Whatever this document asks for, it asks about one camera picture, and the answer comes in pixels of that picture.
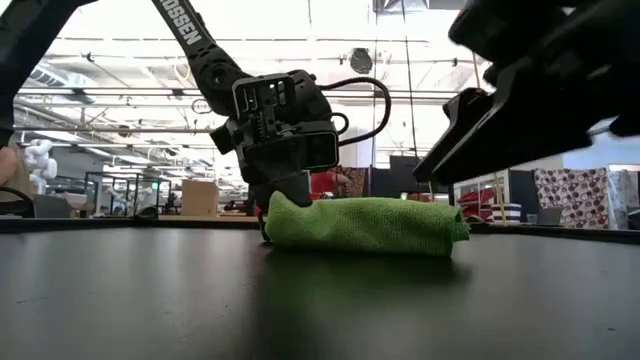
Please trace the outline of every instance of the green towel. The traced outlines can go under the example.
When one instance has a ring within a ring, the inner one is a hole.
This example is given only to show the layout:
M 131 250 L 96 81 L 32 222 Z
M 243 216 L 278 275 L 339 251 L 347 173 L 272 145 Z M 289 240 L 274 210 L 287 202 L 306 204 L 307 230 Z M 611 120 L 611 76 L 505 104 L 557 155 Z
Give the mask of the green towel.
M 271 196 L 265 231 L 278 246 L 451 256 L 469 240 L 459 208 L 411 200 L 318 200 L 298 207 L 281 192 Z

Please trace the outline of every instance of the desk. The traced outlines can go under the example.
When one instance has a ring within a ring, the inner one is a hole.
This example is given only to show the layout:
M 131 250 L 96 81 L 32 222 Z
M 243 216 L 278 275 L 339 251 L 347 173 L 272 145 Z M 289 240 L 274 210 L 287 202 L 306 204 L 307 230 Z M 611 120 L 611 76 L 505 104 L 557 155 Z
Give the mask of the desk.
M 453 258 L 258 231 L 0 235 L 2 359 L 633 359 L 640 247 L 474 235 Z

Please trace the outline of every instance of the ceiling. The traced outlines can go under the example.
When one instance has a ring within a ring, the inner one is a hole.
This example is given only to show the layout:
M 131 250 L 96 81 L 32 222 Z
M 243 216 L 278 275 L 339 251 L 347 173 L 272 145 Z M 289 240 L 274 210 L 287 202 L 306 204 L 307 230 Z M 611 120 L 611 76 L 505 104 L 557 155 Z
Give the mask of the ceiling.
M 448 126 L 441 104 L 476 84 L 472 54 L 447 38 L 457 10 L 446 9 L 456 9 L 462 1 L 405 1 L 403 16 L 402 2 L 395 0 L 191 0 L 218 44 L 250 74 L 305 69 L 317 76 L 318 83 L 328 84 L 357 76 L 349 58 L 353 49 L 367 49 L 374 60 L 369 76 L 382 80 L 395 98 L 390 124 L 376 138 L 380 163 L 390 152 L 413 147 L 412 120 L 420 152 L 428 151 Z M 482 61 L 479 65 L 480 71 L 487 66 Z M 59 76 L 66 86 L 115 88 L 112 96 L 91 95 L 82 103 L 44 94 L 42 79 L 28 80 L 18 98 L 63 119 L 51 122 L 55 119 L 43 116 L 51 126 L 204 130 L 224 121 L 215 114 L 192 111 L 198 91 L 182 50 L 151 1 L 100 0 L 78 9 L 40 67 Z M 176 88 L 193 89 L 194 95 L 174 96 L 167 90 Z M 352 127 L 371 128 L 374 112 L 378 119 L 382 115 L 381 101 L 376 101 L 374 111 L 370 87 L 346 90 L 352 91 L 327 93 L 334 111 L 339 108 L 347 114 Z M 154 91 L 168 93 L 152 96 Z M 132 96 L 120 96 L 126 92 Z M 82 142 L 212 145 L 206 133 L 76 135 Z M 237 182 L 234 155 L 195 147 L 178 146 L 174 150 L 179 156 L 169 158 L 160 150 L 136 154 L 146 153 L 165 165 L 176 164 L 176 158 L 208 159 L 196 164 L 215 164 L 216 176 Z

